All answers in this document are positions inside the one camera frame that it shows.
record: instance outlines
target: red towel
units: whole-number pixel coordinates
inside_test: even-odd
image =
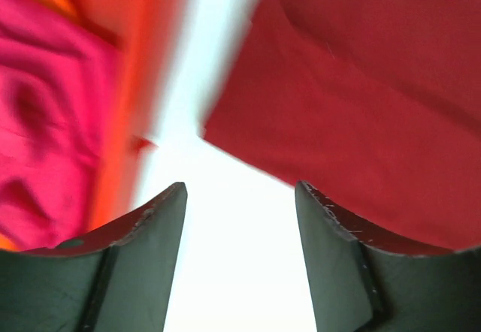
[[[378,225],[481,243],[481,0],[262,0],[205,139]]]
[[[85,231],[115,49],[32,0],[0,0],[0,233],[21,249]]]

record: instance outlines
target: white surface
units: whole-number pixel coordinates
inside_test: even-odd
[[[133,207],[176,181],[189,193],[165,332],[316,330],[293,188],[198,137],[251,4],[191,0],[150,136]]]

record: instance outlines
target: pink cloth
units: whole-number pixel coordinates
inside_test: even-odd
[[[117,56],[32,0],[0,0],[0,233],[21,249],[85,231]]]

